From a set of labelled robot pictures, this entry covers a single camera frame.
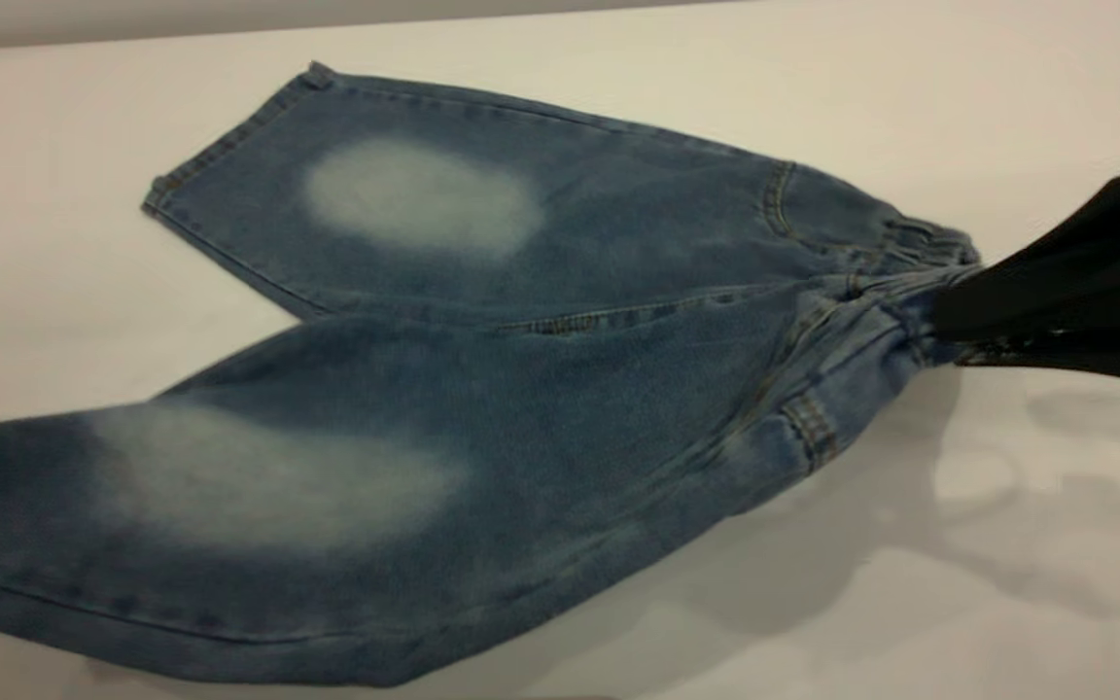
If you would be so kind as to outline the right gripper scratched finger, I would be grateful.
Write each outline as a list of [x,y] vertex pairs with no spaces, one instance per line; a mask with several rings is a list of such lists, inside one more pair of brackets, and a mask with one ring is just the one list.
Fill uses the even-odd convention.
[[1103,332],[1039,332],[968,342],[956,360],[971,368],[1065,370],[1120,377],[1120,335]]

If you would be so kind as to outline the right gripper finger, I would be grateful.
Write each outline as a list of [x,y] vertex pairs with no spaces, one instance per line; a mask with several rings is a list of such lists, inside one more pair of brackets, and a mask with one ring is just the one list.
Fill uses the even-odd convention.
[[1120,335],[1120,176],[1032,245],[937,296],[948,340]]

